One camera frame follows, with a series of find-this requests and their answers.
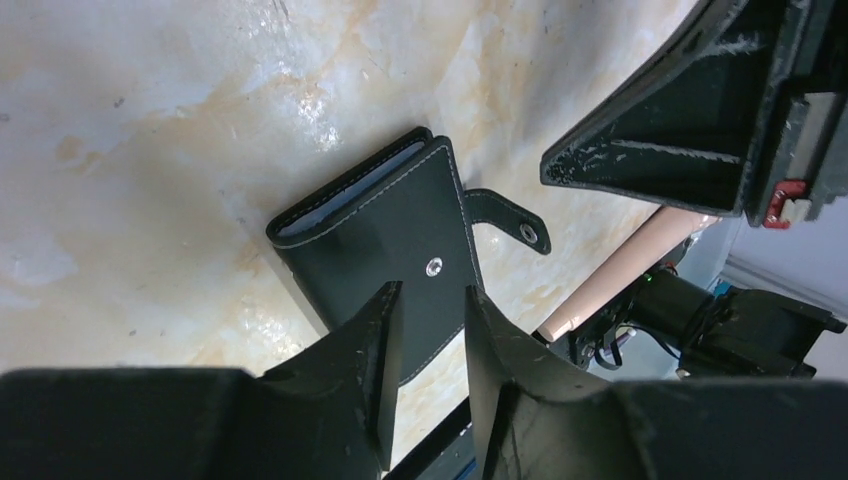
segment metal snap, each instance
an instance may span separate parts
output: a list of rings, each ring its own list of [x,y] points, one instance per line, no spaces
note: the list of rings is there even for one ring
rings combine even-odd
[[[524,240],[527,240],[527,243],[529,243],[530,245],[534,245],[536,242],[539,241],[539,236],[536,235],[536,230],[533,230],[533,227],[531,227],[529,224],[522,223],[518,227],[518,230],[521,231],[521,236],[524,237]]]
[[[429,262],[427,262],[427,268],[425,269],[428,277],[435,277],[442,271],[442,259],[439,257],[435,257]]]

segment wire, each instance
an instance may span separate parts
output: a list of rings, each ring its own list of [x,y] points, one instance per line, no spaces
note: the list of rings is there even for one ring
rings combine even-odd
[[[633,329],[635,329],[635,330],[641,330],[641,331],[645,332],[646,334],[648,334],[648,336],[649,336],[649,337],[653,338],[653,339],[654,339],[654,341],[655,341],[655,342],[657,342],[657,344],[658,344],[658,345],[659,345],[659,346],[660,346],[663,350],[665,350],[665,352],[666,352],[666,353],[668,353],[669,355],[671,355],[671,356],[672,356],[672,357],[674,357],[675,359],[680,360],[680,355],[678,355],[678,354],[674,353],[674,350],[672,350],[672,349],[671,349],[671,347],[669,347],[669,346],[668,346],[668,344],[667,344],[665,341],[663,341],[663,340],[662,340],[662,339],[661,339],[661,338],[657,335],[657,333],[656,333],[656,332],[654,332],[653,330],[651,330],[651,329],[649,329],[649,328],[645,328],[645,327],[639,326],[639,325],[633,325],[632,323],[622,323],[621,325],[622,325],[622,326],[626,326],[626,327],[633,328]]]

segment wallet strap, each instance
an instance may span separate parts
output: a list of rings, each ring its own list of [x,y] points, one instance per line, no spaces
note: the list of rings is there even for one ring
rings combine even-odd
[[[551,253],[551,239],[538,215],[486,188],[465,191],[471,223],[489,223],[533,250]]]

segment table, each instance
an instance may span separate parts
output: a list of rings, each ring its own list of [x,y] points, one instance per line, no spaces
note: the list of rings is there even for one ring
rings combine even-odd
[[[0,370],[296,355],[323,331],[265,225],[415,125],[547,222],[548,257],[474,227],[533,330],[655,208],[542,187],[541,154],[693,3],[3,2]],[[465,395],[460,335],[401,388],[394,462]]]

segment wallet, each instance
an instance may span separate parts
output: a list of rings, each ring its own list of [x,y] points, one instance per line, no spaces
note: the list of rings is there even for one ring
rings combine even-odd
[[[541,218],[465,191],[447,137],[418,127],[274,218],[266,234],[329,330],[384,283],[403,282],[401,384],[462,329],[465,288],[483,288],[471,225],[550,253]]]

